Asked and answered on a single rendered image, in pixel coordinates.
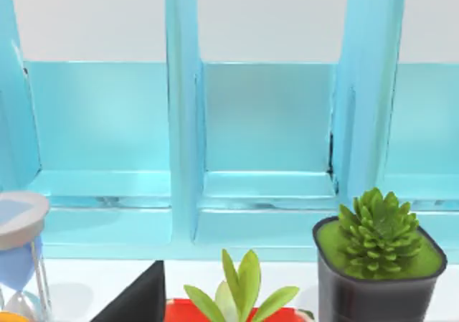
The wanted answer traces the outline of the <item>dark grey potted succulent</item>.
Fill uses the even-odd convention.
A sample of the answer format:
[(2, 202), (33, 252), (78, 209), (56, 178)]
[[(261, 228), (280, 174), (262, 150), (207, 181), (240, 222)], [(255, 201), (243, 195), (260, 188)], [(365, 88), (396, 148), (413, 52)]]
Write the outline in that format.
[(316, 223), (319, 322), (424, 322), (448, 260), (410, 207), (374, 187)]

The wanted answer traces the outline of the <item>light blue rack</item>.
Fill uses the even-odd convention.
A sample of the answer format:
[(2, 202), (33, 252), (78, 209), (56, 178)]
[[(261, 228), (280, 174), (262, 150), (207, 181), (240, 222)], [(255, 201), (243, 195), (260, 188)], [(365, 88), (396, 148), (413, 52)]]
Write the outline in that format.
[(459, 38), (406, 60), (405, 0), (347, 0), (336, 61), (206, 60), (161, 3), (162, 60), (43, 60), (0, 0), (0, 194), (50, 203), (46, 257), (313, 261), (377, 186), (459, 264)]

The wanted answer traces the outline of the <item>small orange object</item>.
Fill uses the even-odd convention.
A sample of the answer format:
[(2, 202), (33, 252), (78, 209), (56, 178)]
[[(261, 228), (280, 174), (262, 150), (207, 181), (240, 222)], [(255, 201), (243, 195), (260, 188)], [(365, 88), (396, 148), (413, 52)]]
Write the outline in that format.
[(29, 320), (15, 313), (0, 311), (0, 322), (29, 322)]

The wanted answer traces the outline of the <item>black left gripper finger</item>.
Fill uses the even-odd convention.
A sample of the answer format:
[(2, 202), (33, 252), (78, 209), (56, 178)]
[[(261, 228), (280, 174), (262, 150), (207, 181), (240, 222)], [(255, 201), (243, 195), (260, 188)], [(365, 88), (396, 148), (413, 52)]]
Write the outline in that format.
[(157, 260), (90, 322), (164, 322), (165, 313), (164, 261)]

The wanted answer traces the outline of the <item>blue sand hourglass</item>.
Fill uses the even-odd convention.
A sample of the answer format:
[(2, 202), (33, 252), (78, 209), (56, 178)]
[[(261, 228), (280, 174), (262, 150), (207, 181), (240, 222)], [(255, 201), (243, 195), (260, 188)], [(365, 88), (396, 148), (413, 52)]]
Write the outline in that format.
[(31, 191), (0, 193), (0, 311), (52, 322), (41, 233), (48, 199)]

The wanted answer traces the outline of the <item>red potted plant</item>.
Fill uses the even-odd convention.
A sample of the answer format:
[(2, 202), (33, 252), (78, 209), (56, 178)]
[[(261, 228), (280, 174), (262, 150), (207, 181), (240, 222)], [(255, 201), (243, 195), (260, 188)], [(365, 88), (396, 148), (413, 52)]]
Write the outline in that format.
[(300, 289), (294, 285), (278, 288), (260, 306), (262, 273), (254, 250), (248, 250), (238, 267), (226, 249), (222, 250), (224, 280), (214, 297), (193, 285), (185, 285), (187, 298), (167, 300), (164, 322), (316, 322), (312, 311), (289, 308)]

